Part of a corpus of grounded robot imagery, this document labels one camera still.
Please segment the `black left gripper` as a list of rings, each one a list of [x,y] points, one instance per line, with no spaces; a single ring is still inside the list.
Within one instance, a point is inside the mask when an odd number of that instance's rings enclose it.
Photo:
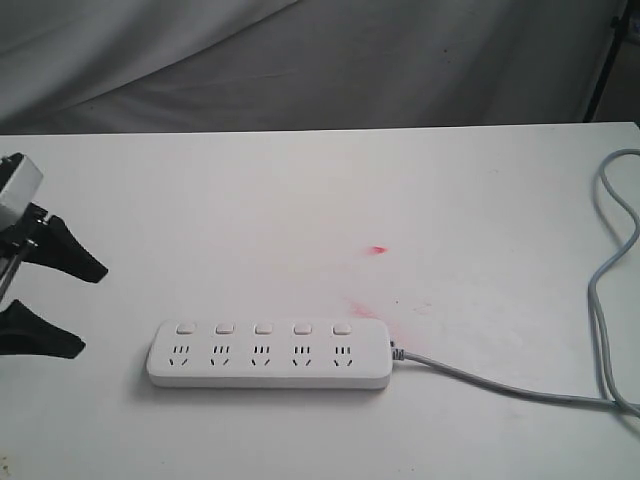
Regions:
[[[61,271],[88,283],[99,283],[108,268],[86,250],[58,216],[30,203],[22,217],[1,232],[1,299],[23,262]],[[74,359],[85,342],[52,325],[19,300],[1,312],[2,356],[35,355]]]

